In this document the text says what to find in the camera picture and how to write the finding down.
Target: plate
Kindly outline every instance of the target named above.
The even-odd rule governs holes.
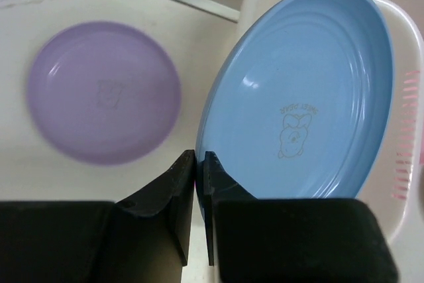
[[[27,87],[36,126],[59,151],[122,164],[154,150],[180,110],[172,61],[150,37],[112,22],[56,35],[36,57]]]
[[[378,155],[394,63],[372,0],[283,0],[240,39],[203,110],[217,154],[257,198],[354,198]]]

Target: white table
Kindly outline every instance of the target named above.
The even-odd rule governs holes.
[[[169,53],[182,79],[182,112],[168,140],[125,168],[71,165],[37,135],[25,106],[25,79],[40,47],[57,32],[89,20],[132,25],[154,37]],[[180,153],[195,145],[207,92],[233,46],[235,25],[170,0],[0,0],[0,199],[120,200],[159,176]],[[54,169],[63,174],[53,174]],[[409,213],[393,252],[403,282],[424,277],[424,187],[414,180]],[[212,282],[205,230],[194,205],[189,266],[183,283]]]

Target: printed logo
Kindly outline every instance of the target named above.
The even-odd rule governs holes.
[[[291,104],[283,109],[283,129],[280,133],[280,151],[278,158],[293,158],[303,154],[303,144],[309,133],[312,114],[318,110],[308,104]]]
[[[125,85],[116,80],[97,82],[97,106],[102,109],[116,109]]]

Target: white basket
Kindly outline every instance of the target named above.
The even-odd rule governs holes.
[[[244,0],[237,37],[281,0]],[[395,55],[395,91],[388,130],[376,164],[359,198],[375,213],[391,243],[399,233],[408,204],[407,193],[419,169],[424,94],[424,42],[412,19],[388,0],[374,0],[383,12],[392,36]]]

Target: blue plate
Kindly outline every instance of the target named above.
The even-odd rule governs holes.
[[[393,81],[372,0],[283,0],[219,72],[197,159],[215,152],[257,198],[354,198],[378,155]]]

